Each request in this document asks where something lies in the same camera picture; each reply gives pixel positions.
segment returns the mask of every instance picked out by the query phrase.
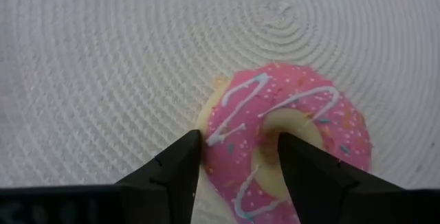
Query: woven placemat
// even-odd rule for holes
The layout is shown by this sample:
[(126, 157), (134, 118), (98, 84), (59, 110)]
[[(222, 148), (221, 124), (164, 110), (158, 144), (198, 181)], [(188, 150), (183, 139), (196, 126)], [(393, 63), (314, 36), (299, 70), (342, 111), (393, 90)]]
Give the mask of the woven placemat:
[[(109, 183), (193, 127), (215, 76), (311, 65), (373, 173), (440, 187), (440, 0), (0, 0), (0, 186)], [(194, 223), (231, 223), (205, 181)]]

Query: donut hole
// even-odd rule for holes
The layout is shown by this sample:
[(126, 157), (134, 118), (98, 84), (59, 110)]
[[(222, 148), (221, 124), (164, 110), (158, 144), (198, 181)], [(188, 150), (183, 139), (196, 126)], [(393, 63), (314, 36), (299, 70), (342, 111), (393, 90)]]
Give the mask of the donut hole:
[(307, 115), (295, 109), (277, 109), (263, 120), (263, 140), (252, 151), (252, 170), (258, 166), (255, 180), (269, 195), (286, 200), (289, 196), (284, 182), (278, 156), (278, 137), (281, 132), (295, 135), (323, 149), (323, 140), (318, 127)]

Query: colorful sprinkle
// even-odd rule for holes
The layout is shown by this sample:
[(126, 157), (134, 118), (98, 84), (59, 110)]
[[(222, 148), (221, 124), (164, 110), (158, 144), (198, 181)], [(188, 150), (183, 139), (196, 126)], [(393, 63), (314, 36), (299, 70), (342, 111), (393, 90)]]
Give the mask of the colorful sprinkle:
[(364, 145), (364, 140), (361, 137), (357, 138), (357, 142), (361, 145)]
[(311, 117), (311, 116), (313, 116), (314, 114), (313, 113), (304, 113), (304, 116), (305, 117)]
[(339, 145), (339, 147), (341, 148), (342, 151), (344, 151), (344, 153), (348, 155), (350, 154), (350, 150), (344, 144)]
[(304, 84), (304, 82), (306, 81), (306, 77), (301, 77), (301, 78), (299, 78), (298, 79), (298, 87), (301, 87), (303, 84)]
[(235, 183), (235, 180), (231, 179), (231, 180), (229, 180), (228, 182), (226, 182), (226, 183), (223, 185), (223, 187), (229, 187), (229, 186), (231, 186), (233, 183)]
[(358, 122), (359, 122), (360, 128), (365, 127), (365, 118), (364, 118), (364, 116), (361, 113), (359, 113)]
[(347, 120), (344, 121), (344, 128), (345, 129), (351, 129), (351, 124), (350, 124), (349, 121), (347, 121)]
[(245, 215), (245, 218), (246, 218), (248, 221), (252, 221), (252, 217), (251, 217), (249, 214), (244, 213), (244, 215)]
[(351, 117), (351, 110), (350, 107), (345, 108), (345, 119), (350, 120)]
[(325, 127), (323, 128), (323, 131), (324, 131), (324, 134), (325, 134), (326, 136), (330, 137), (330, 130), (329, 130), (329, 127), (328, 127), (328, 126), (325, 126)]
[(228, 153), (231, 155), (232, 153), (234, 153), (234, 144), (229, 144), (228, 145)]

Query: pink glazed donut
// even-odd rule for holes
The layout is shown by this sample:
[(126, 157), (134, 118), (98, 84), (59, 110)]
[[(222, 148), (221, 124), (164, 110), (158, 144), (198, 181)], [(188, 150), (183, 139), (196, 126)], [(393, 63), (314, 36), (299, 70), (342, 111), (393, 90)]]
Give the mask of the pink glazed donut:
[(252, 155), (267, 140), (265, 119), (280, 109), (303, 113), (308, 120), (303, 126), (316, 127), (321, 149), (369, 170), (371, 144), (364, 118), (329, 80), (310, 67), (281, 63), (239, 71), (210, 112), (204, 168), (240, 224), (299, 223), (290, 197), (268, 193), (255, 179), (261, 167), (252, 164)]

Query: pink frosting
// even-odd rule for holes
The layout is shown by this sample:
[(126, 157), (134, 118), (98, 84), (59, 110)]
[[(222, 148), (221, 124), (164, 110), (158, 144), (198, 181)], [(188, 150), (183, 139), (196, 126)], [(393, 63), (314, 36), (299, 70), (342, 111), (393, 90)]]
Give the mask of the pink frosting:
[[(222, 142), (206, 147), (205, 169), (212, 185), (232, 208), (240, 224), (299, 223), (290, 200), (280, 203), (273, 210), (245, 218), (237, 215), (234, 202), (241, 185), (251, 174), (250, 156), (252, 151), (263, 139), (263, 134), (259, 132), (259, 129), (262, 126), (264, 116), (259, 117), (258, 114), (265, 113), (293, 94), (306, 92), (317, 87), (333, 87), (333, 84), (310, 67), (276, 63), (256, 70), (238, 72), (232, 79), (226, 93), (263, 73), (269, 76), (268, 83), (255, 97), (242, 106), (236, 115), (232, 116), (227, 128), (221, 133), (227, 133), (242, 124), (245, 124), (245, 128), (231, 133)], [(231, 115), (240, 101), (248, 97), (258, 85), (258, 82), (253, 82), (248, 87), (235, 91), (226, 105), (223, 106), (220, 101), (213, 108), (208, 119), (208, 138)], [(283, 108), (297, 109), (308, 113), (311, 118), (330, 103), (331, 98), (331, 93), (322, 91), (299, 98), (297, 101), (286, 104)], [(369, 170), (371, 144), (364, 118), (342, 93), (340, 93), (338, 101), (313, 122), (321, 132), (324, 148), (328, 153), (358, 168)], [(241, 200), (241, 207), (244, 212), (251, 212), (267, 206), (273, 201), (276, 199), (266, 194), (252, 179)]]

